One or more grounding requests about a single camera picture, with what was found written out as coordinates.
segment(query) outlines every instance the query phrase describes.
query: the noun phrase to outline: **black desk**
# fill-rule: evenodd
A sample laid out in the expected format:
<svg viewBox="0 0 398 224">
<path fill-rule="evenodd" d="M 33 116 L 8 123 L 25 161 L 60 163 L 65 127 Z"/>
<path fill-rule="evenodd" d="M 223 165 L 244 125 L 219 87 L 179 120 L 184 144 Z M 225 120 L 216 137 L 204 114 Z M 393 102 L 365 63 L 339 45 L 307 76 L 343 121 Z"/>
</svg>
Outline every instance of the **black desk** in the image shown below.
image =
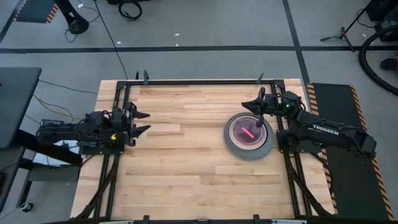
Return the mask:
<svg viewBox="0 0 398 224">
<path fill-rule="evenodd" d="M 43 169 L 44 165 L 34 164 L 31 160 L 24 159 L 25 149 L 30 149 L 76 166 L 72 168 L 81 166 L 82 159 L 80 155 L 60 146 L 41 145 L 37 142 L 34 135 L 19 129 L 39 82 L 41 71 L 41 68 L 0 68 L 0 170 L 7 167 L 2 171 L 4 180 L 2 185 L 0 185 L 0 212 L 6 203 L 18 168 L 27 169 L 29 173 L 17 206 L 25 202 L 33 181 L 56 180 L 57 176 L 64 176 L 60 174 L 64 170 L 49 172 L 50 169 Z"/>
</svg>

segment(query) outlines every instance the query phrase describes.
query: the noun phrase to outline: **chair wheel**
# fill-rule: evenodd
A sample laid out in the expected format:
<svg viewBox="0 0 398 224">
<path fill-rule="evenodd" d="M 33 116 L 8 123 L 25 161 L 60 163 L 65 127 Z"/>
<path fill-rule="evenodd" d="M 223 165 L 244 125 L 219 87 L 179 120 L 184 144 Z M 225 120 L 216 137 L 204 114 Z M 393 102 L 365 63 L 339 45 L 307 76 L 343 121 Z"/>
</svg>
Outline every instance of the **chair wheel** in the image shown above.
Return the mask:
<svg viewBox="0 0 398 224">
<path fill-rule="evenodd" d="M 32 203 L 25 202 L 25 203 L 22 205 L 21 210 L 22 210 L 23 212 L 29 212 L 29 211 L 32 210 L 32 208 L 33 208 L 33 204 L 32 204 Z"/>
</svg>

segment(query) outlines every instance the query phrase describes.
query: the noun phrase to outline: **black mat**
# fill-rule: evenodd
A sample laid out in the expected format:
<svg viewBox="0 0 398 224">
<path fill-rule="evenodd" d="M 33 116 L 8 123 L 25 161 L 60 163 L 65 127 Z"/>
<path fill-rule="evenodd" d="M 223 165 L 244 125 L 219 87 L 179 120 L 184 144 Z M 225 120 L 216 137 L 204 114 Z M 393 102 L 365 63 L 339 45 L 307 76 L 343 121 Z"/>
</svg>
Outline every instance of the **black mat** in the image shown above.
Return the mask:
<svg viewBox="0 0 398 224">
<path fill-rule="evenodd" d="M 348 85 L 311 83 L 319 116 L 364 127 L 363 115 L 354 88 Z M 333 178 L 333 196 L 339 217 L 393 219 L 376 160 L 364 160 L 335 147 L 326 149 Z"/>
<path fill-rule="evenodd" d="M 14 21 L 50 23 L 57 10 L 54 0 L 25 0 Z"/>
</svg>

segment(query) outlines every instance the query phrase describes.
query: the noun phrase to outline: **gray floor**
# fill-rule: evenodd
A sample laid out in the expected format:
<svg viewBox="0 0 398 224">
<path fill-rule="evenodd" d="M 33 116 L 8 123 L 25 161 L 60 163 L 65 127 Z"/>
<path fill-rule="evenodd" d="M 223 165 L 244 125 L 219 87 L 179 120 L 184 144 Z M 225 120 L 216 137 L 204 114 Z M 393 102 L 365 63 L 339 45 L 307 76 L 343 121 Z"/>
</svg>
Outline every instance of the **gray floor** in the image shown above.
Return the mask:
<svg viewBox="0 0 398 224">
<path fill-rule="evenodd" d="M 90 0 L 82 0 L 93 6 Z M 77 8 L 78 1 L 71 0 Z M 294 24 L 301 46 L 341 46 L 344 42 L 319 39 L 335 34 L 347 26 L 368 0 L 289 0 Z M 0 3 L 0 29 L 6 23 L 16 0 Z M 216 45 L 279 45 L 293 46 L 284 7 L 280 0 L 151 0 L 143 2 L 142 17 L 136 22 L 123 20 L 118 9 L 98 1 L 109 31 L 118 47 L 174 47 Z M 95 12 L 77 9 L 82 16 L 92 19 Z M 372 24 L 367 16 L 361 21 Z M 109 37 L 98 19 L 74 43 L 64 37 L 66 23 L 57 13 L 51 24 L 13 22 L 0 49 L 51 49 L 112 47 Z M 372 29 L 356 24 L 348 34 L 354 45 L 361 45 Z M 379 40 L 373 45 L 389 45 Z M 371 66 L 383 78 L 398 86 L 395 72 L 382 72 L 378 62 L 394 57 L 396 52 L 368 53 Z M 136 71 L 149 72 L 151 78 L 301 78 L 294 51 L 237 50 L 200 52 L 123 52 L 121 59 L 129 78 Z M 304 52 L 305 63 L 312 82 L 354 85 L 363 107 L 369 132 L 378 142 L 377 159 L 383 175 L 392 210 L 398 215 L 398 169 L 395 150 L 398 139 L 396 111 L 398 98 L 379 88 L 362 71 L 358 53 Z M 115 53 L 65 54 L 0 54 L 2 67 L 41 67 L 41 79 L 72 88 L 97 91 L 101 80 L 124 79 Z M 46 101 L 68 108 L 75 116 L 93 110 L 95 95 L 68 91 L 39 83 L 35 94 Z M 44 110 L 35 100 L 27 114 L 42 118 L 69 119 Z M 37 124 L 24 119 L 22 129 L 34 133 Z M 25 173 L 20 171 L 13 194 L 0 217 L 15 208 L 18 191 Z M 35 208 L 29 213 L 17 210 L 0 223 L 43 223 L 66 220 L 76 189 L 76 181 L 35 183 L 29 200 Z"/>
</svg>

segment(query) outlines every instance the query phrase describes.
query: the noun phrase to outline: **wooden table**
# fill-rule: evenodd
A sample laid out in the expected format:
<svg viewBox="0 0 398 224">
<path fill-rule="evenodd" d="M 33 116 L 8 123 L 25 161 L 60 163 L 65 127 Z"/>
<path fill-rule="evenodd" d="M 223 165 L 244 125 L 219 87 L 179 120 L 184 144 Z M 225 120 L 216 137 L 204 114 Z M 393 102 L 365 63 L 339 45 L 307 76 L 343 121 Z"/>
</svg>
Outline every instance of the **wooden table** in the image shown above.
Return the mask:
<svg viewBox="0 0 398 224">
<path fill-rule="evenodd" d="M 101 82 L 95 110 L 111 110 L 116 82 Z M 301 81 L 284 82 L 286 91 L 301 96 L 306 104 Z M 126 146 L 120 158 L 112 220 L 142 220 L 143 215 L 150 215 L 151 220 L 251 219 L 254 214 L 293 218 L 284 158 L 277 141 L 258 161 L 238 159 L 224 146 L 227 120 L 248 112 L 241 102 L 255 99 L 260 86 L 271 92 L 269 85 L 131 88 L 129 99 L 139 111 L 151 114 L 137 120 L 137 125 L 152 127 L 140 136 L 135 147 Z M 276 117 L 265 119 L 275 132 Z M 309 154 L 301 154 L 301 158 L 308 188 L 326 210 L 334 213 L 322 164 Z M 78 215 L 96 192 L 102 161 L 103 156 L 95 156 L 81 168 L 71 217 Z M 103 198 L 102 214 L 107 197 Z"/>
</svg>

